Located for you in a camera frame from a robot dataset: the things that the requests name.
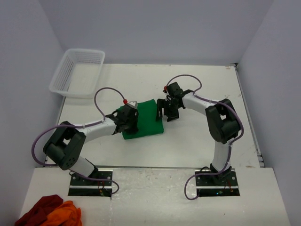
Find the green t shirt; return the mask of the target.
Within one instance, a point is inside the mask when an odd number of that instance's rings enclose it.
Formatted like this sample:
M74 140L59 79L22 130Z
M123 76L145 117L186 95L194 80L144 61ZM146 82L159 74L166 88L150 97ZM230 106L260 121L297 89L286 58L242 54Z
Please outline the green t shirt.
M154 136L164 132L162 119L156 120L157 104L154 99L138 102L138 131L134 134L122 132L125 140L141 138L146 136Z

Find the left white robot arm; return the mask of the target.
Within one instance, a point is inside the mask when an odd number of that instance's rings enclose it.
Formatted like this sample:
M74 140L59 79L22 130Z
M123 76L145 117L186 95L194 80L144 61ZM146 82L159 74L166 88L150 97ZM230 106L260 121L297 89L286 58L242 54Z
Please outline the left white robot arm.
M96 166L80 156L84 144L104 136L138 132L137 106L136 101L126 103L120 110L106 115L104 121L91 125L76 126L65 121L55 129L43 152L62 170L73 171L87 185L93 185L98 174Z

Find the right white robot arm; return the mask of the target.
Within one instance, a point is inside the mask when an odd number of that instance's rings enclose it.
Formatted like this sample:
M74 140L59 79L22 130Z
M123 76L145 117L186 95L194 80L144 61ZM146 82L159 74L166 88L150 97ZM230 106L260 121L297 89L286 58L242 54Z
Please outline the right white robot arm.
M242 137L241 120L229 99L221 101L199 97L194 91L183 90L174 82L163 90L164 99L157 100L156 120L167 117L167 121L179 118L179 109L191 109L206 117L209 133L214 144L214 157L209 172L201 178L210 178L215 185L222 184L231 171L230 157L233 143Z

